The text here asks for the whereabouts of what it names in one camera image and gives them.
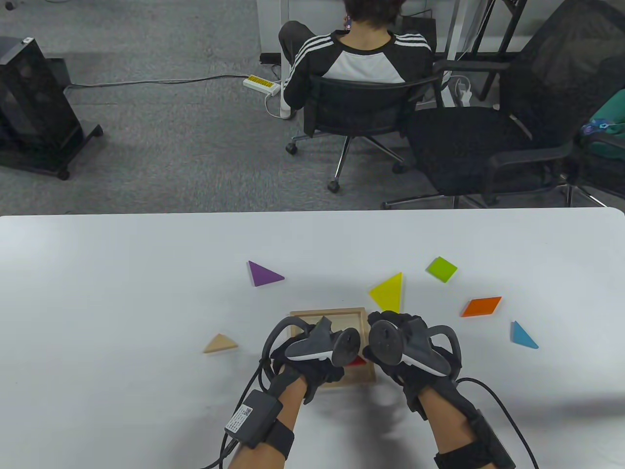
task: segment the green square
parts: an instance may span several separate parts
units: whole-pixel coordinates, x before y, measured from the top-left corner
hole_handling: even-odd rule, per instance
[[[434,262],[426,269],[427,272],[435,276],[443,283],[447,283],[458,270],[458,267],[454,266],[451,262],[446,261],[442,257],[437,257]]]

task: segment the desk leg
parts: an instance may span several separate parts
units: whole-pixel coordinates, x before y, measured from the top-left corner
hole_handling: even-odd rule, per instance
[[[447,34],[447,44],[445,45],[445,57],[447,60],[456,60],[460,49],[460,40],[462,36],[462,28],[464,27],[464,20],[466,18],[467,9],[469,7],[469,0],[456,0],[454,3],[454,12],[451,16],[451,23],[449,25],[449,32]],[[443,77],[443,83],[449,81],[451,73],[446,73]],[[449,86],[446,86],[442,92],[442,101],[446,108],[455,107],[451,96],[451,90]]]
[[[289,0],[280,0],[280,26],[289,21]],[[280,51],[282,57],[281,61],[281,73],[280,79],[282,83],[282,89],[280,90],[280,117],[282,119],[289,119],[291,117],[291,108],[286,104],[284,100],[284,81],[288,78],[291,72],[291,65],[284,57],[284,53]]]

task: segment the wooden frame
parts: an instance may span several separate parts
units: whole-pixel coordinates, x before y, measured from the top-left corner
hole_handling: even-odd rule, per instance
[[[360,352],[362,356],[363,348],[369,344],[369,323],[367,322],[367,311],[364,308],[345,308],[340,310],[316,310],[316,311],[292,311],[291,316],[302,318],[309,324],[316,324],[322,316],[326,316],[332,321],[332,331],[345,330],[353,327],[360,332]],[[291,337],[300,334],[298,327],[291,327]],[[326,383],[321,388],[340,388],[349,385],[370,384],[376,382],[376,369],[373,363],[367,362],[361,366],[346,366],[345,376],[337,383]]]

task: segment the black and white jacket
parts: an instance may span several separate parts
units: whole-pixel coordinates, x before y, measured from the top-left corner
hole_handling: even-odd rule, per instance
[[[350,48],[339,41],[347,31],[308,39],[299,50],[284,82],[284,100],[294,109],[306,103],[309,75],[367,83],[408,83],[432,73],[433,54],[421,34],[396,36],[372,51]]]

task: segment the person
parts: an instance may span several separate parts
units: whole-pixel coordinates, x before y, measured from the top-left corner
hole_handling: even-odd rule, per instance
[[[434,56],[418,33],[387,30],[406,0],[343,0],[351,19],[349,31],[315,36],[297,21],[284,24],[278,39],[291,73],[284,100],[293,109],[306,104],[309,76],[367,83],[408,83],[429,76]]]
[[[384,313],[371,313],[368,321],[370,324],[374,324],[379,320],[388,320],[401,327],[403,323],[414,317],[416,316],[399,315],[392,311],[385,311]],[[342,368],[333,367],[329,360],[288,360],[284,356],[284,351],[298,338],[287,340],[271,355],[274,360],[274,369],[281,368],[285,370],[288,368],[289,372],[295,370],[301,375],[287,386],[286,390],[279,397],[283,408],[278,415],[278,420],[291,431],[295,428],[299,409],[308,386],[317,387],[325,381],[338,381],[344,374]],[[454,360],[452,354],[440,347],[434,347],[434,349],[447,359],[452,369],[459,370],[461,364]],[[457,393],[449,377],[438,378],[404,363],[400,363],[397,366],[384,365],[373,355],[368,346],[365,347],[363,355],[368,360],[377,363],[387,375],[398,384],[401,384],[410,410],[413,412],[418,411],[424,419],[429,421],[439,455],[444,456],[456,451],[455,455],[463,458],[465,454],[468,454],[463,452],[465,448],[470,448],[474,443],[478,444],[476,443],[478,440],[477,436],[469,425],[465,414],[460,412],[456,406],[452,405],[435,390],[435,388],[442,390],[444,395],[448,395],[449,390],[453,390],[451,391],[452,393]],[[229,469],[283,469],[285,461],[286,459],[281,452],[272,446],[261,443],[255,449],[242,447],[232,460]],[[496,469],[492,463],[481,465],[481,467],[484,469]]]

